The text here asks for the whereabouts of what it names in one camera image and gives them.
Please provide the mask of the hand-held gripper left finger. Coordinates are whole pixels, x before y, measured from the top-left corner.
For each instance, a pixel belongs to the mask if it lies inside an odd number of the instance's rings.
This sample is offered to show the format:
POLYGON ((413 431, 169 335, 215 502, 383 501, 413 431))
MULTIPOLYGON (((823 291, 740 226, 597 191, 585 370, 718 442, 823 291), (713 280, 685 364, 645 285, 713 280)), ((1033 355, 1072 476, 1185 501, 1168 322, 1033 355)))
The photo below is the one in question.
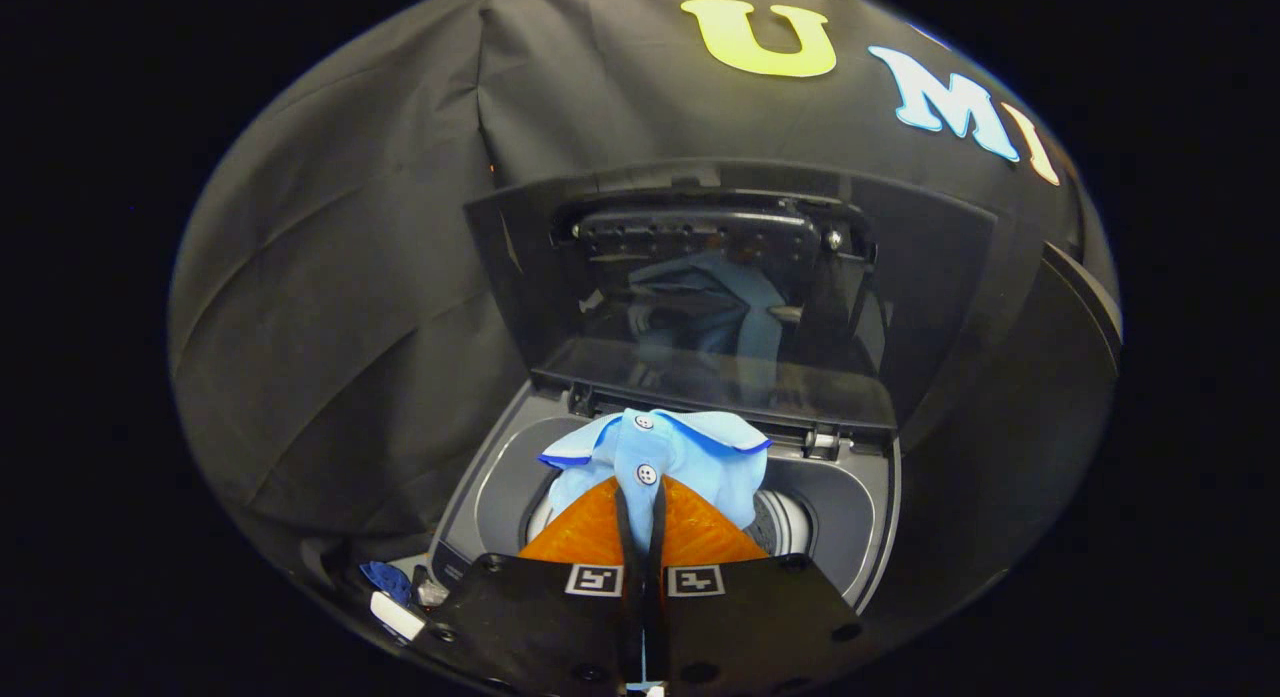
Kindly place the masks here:
POLYGON ((643 679, 644 573, 617 480, 517 554, 465 570, 425 624, 433 665, 508 696, 616 696, 643 679))

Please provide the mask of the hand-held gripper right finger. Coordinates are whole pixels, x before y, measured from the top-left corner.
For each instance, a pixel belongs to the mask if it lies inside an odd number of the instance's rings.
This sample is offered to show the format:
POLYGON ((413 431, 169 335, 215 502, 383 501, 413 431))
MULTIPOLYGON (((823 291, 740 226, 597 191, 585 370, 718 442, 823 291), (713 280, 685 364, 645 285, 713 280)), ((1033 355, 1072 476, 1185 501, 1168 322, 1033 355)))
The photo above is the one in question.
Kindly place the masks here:
POLYGON ((869 664, 870 623, 815 559, 769 555, 660 480, 645 569, 645 678, 671 696, 794 696, 869 664))

